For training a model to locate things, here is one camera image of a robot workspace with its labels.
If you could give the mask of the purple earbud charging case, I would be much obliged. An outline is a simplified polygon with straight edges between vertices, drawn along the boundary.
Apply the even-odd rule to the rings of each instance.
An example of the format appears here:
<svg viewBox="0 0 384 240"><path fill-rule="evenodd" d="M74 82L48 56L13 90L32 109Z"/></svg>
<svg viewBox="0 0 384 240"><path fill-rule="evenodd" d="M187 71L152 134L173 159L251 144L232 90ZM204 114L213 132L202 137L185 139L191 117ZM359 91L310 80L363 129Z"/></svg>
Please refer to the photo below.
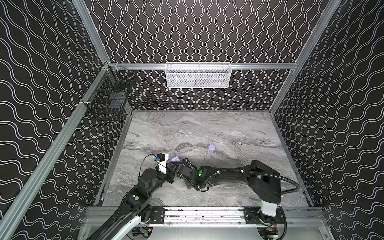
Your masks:
<svg viewBox="0 0 384 240"><path fill-rule="evenodd" d="M208 149L213 152L216 150L216 146L214 144L209 144Z"/></svg>

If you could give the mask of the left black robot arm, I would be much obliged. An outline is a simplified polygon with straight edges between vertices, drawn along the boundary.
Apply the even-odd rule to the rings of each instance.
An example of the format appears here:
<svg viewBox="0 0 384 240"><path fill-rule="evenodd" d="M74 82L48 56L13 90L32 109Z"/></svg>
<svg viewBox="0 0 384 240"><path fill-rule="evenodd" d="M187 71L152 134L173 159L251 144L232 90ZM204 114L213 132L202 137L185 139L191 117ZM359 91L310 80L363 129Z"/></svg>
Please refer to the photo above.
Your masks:
<svg viewBox="0 0 384 240"><path fill-rule="evenodd" d="M175 175L158 168L146 169L138 183L123 197L117 210L90 237L89 240L122 240L134 227L146 221L150 198L165 182L172 183Z"/></svg>

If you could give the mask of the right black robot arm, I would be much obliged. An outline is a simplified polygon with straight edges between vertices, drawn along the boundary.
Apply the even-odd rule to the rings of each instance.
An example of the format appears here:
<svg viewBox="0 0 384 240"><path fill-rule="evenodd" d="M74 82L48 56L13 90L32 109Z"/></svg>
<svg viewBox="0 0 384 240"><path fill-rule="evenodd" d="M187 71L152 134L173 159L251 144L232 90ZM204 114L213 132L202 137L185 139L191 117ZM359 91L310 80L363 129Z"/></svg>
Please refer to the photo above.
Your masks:
<svg viewBox="0 0 384 240"><path fill-rule="evenodd" d="M198 191L208 191L217 185L247 185L261 200L261 215L269 218L277 215L278 204L281 203L282 176L260 161L238 168L197 168L191 164L169 168Z"/></svg>

